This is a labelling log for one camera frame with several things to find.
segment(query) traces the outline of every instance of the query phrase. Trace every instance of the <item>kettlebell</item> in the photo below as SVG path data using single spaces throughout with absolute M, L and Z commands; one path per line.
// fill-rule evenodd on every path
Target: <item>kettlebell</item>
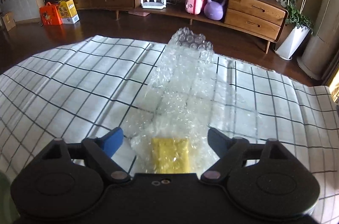
M 216 1 L 207 0 L 207 4 L 204 8 L 204 14 L 206 17 L 212 20 L 220 20 L 224 16 L 224 5 L 226 0 L 220 4 Z

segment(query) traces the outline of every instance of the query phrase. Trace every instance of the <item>checkered tablecloth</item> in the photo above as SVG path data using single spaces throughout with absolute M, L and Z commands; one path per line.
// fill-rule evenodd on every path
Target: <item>checkered tablecloth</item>
M 14 179 L 53 138 L 75 143 L 117 126 L 126 133 L 139 129 L 130 117 L 148 114 L 138 105 L 164 48 L 95 36 L 34 55 L 0 75 L 0 170 Z M 339 118 L 328 88 L 220 55 L 213 70 L 259 115 L 234 105 L 232 136 L 251 143 L 279 139 L 320 183 L 314 218 L 337 224 Z M 248 132 L 249 126 L 255 129 Z M 128 138 L 113 160 L 134 174 Z

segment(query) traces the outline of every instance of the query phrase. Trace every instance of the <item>white planter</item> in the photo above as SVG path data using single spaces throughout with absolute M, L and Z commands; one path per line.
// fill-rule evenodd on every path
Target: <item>white planter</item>
M 279 43 L 276 44 L 274 52 L 284 60 L 291 60 L 293 53 L 299 47 L 309 31 L 310 29 L 305 26 L 300 28 L 294 27 L 292 32 L 281 45 L 279 45 Z

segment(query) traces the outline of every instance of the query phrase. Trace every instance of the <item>cabinet leg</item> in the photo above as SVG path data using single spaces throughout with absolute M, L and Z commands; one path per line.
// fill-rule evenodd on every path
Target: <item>cabinet leg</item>
M 271 44 L 271 42 L 268 40 L 267 43 L 266 43 L 266 49 L 265 49 L 266 54 L 268 53 L 268 49 L 270 47 L 270 44 Z

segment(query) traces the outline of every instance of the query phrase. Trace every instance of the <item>pink mini suitcase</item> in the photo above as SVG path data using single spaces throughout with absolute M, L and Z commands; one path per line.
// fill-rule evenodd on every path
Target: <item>pink mini suitcase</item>
M 198 15 L 204 7 L 205 0 L 186 0 L 186 12 Z

